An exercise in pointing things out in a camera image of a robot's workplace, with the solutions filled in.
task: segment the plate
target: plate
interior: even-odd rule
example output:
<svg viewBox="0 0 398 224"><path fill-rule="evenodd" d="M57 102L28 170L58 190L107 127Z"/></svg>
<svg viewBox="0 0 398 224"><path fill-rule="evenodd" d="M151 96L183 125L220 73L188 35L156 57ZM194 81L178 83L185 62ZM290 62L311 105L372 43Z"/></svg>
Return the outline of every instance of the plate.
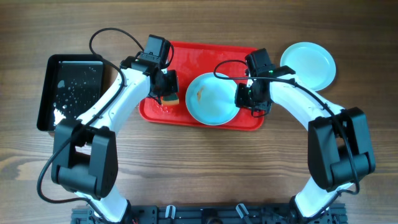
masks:
<svg viewBox="0 0 398 224"><path fill-rule="evenodd" d="M336 76L336 64L330 53L310 42L288 47L280 59L280 66L284 65L295 70L301 81L314 91L326 88Z"/></svg>
<svg viewBox="0 0 398 224"><path fill-rule="evenodd" d="M216 78L212 72L196 77L185 95L189 113L207 125L221 125L231 121L239 111L235 106L237 87L233 80Z"/></svg>

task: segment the black tray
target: black tray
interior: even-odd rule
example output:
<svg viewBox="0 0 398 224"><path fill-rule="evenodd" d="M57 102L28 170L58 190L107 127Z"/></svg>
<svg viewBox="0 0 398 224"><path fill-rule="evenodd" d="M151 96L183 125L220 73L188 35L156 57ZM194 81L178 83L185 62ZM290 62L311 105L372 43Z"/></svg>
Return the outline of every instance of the black tray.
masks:
<svg viewBox="0 0 398 224"><path fill-rule="evenodd" d="M104 64L94 55L53 55L45 73L37 128L53 131L62 119L76 119L101 97Z"/></svg>

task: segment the table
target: table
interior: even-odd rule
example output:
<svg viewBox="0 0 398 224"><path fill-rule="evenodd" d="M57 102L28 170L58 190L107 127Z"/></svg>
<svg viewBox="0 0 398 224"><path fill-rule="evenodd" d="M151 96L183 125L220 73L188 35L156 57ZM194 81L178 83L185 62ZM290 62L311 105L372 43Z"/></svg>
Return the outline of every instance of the table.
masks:
<svg viewBox="0 0 398 224"><path fill-rule="evenodd" d="M337 64L320 93L368 117L376 171L344 195L350 223L398 221L398 2L28 1L0 4L0 223L69 223L81 202L52 205L36 193L53 138L36 121L48 58L88 54L103 27L169 40L267 48L275 64L291 44L315 42ZM94 48L118 64L138 48L101 34ZM117 185L133 205L288 202L310 177L307 133L274 105L255 132L152 124L137 111L118 135ZM73 194L44 180L51 198Z"/></svg>

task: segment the robotic arm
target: robotic arm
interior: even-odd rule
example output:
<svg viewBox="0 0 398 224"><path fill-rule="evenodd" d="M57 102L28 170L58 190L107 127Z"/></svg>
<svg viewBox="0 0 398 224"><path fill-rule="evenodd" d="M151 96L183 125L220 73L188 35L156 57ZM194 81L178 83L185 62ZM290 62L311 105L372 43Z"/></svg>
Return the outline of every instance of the robotic arm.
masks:
<svg viewBox="0 0 398 224"><path fill-rule="evenodd" d="M118 75L110 89L92 108L76 121L64 119L57 125L54 152L98 114L117 92L124 75L124 86L118 97L95 122L84 127L79 137L71 141L54 159L52 166L52 181L79 197L90 199L102 214L99 223L131 223L132 207L114 186L118 173L116 135L136 105L145 97L167 96L178 92L175 71L166 69L170 48L172 46L167 40L150 35L145 51L122 61L120 67L123 74ZM341 190L353 184L354 172L362 179L374 171L375 161L366 117L358 108L345 110L308 88L311 94L294 87L291 84L293 82L266 79L292 80L306 88L291 68L275 68L265 49L252 52L244 63L248 66L246 75L254 81L248 85L238 85L236 106L267 114L272 103L280 104L308 131L308 168L312 177L304 189L292 197L289 212L289 222L306 223L324 212L325 207L334 201ZM337 146L339 133L331 114L312 95L328 105L338 122L344 126L354 171L346 152L347 146ZM91 144L90 156L76 152L76 146L87 143ZM250 218L242 212L248 214L246 208L238 206L236 209L245 223L251 223ZM171 211L174 219L175 207L166 210L166 217Z"/></svg>

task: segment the wooden table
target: wooden table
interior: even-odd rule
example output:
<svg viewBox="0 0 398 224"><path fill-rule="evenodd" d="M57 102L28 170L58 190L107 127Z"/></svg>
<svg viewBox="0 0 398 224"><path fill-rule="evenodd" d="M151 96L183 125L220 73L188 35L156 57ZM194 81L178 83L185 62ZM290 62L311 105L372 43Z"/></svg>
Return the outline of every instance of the wooden table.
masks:
<svg viewBox="0 0 398 224"><path fill-rule="evenodd" d="M68 223L82 203L52 205L36 193L53 138L36 121L47 59L89 53L92 33L119 27L142 44L169 40L267 48L301 41L328 49L335 82L320 93L368 117L376 171L344 195L350 223L398 221L398 3L394 1L16 1L0 4L0 223ZM95 49L118 64L138 48L109 32ZM274 105L255 132L152 124L133 112L118 135L117 185L133 205L288 202L310 177L307 133ZM72 194L50 181L52 198Z"/></svg>

